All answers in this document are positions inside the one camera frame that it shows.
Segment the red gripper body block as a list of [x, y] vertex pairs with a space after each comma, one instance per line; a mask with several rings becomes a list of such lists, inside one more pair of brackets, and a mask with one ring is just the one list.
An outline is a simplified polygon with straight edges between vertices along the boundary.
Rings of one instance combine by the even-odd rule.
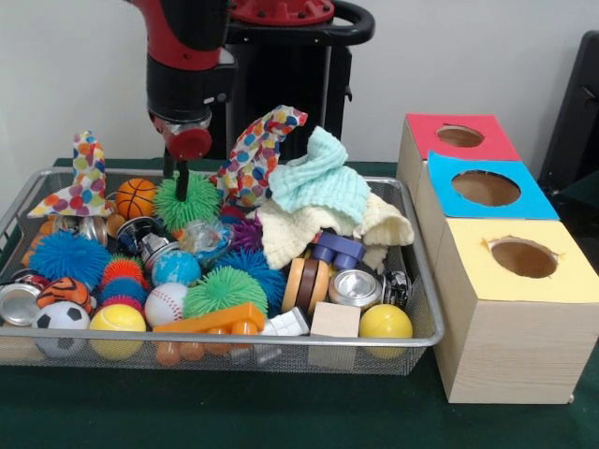
[[169, 155], [175, 161], [203, 158], [212, 146], [209, 130], [200, 123], [165, 123], [163, 138]]

